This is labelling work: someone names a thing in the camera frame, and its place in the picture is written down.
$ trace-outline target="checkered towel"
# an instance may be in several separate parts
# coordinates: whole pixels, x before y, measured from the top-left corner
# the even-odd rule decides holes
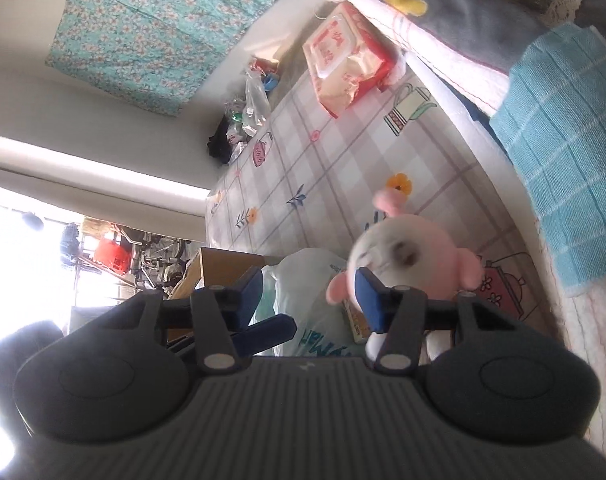
[[[571,23],[510,71],[491,125],[528,190],[563,286],[606,275],[606,42]]]

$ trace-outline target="plush toy face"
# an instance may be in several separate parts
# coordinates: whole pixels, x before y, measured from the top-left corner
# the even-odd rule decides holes
[[[400,200],[404,198],[393,190],[377,195],[375,203],[391,217],[372,226],[356,241],[346,272],[328,286],[328,302],[350,298],[359,306],[354,275],[360,267],[368,267],[385,286],[413,286],[431,300],[451,300],[458,290],[474,290],[480,285],[483,269],[479,259],[467,249],[458,249],[433,222],[403,214],[398,207]]]

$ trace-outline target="white plastic bag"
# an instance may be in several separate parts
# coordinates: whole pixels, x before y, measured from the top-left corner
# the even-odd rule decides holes
[[[278,345],[278,356],[365,355],[357,345],[342,305],[325,301],[330,280],[345,269],[345,260],[325,249],[303,249],[274,267],[263,267],[263,296],[255,322],[288,314],[297,324],[290,341]]]
[[[243,129],[249,136],[254,137],[271,113],[260,72],[245,70],[245,101]]]

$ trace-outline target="red wrapper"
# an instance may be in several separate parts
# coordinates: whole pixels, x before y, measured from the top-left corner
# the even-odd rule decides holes
[[[347,2],[339,4],[303,44],[317,100],[332,117],[380,86],[395,54],[372,24]]]

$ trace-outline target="plaid tablecloth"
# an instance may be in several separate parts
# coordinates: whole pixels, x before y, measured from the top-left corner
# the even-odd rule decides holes
[[[479,294],[543,332],[545,295],[523,239],[461,134],[416,75],[373,90],[333,120],[298,81],[218,182],[211,247],[285,256],[322,247],[347,257],[380,218],[374,192],[399,186],[407,211],[440,224],[486,266]]]

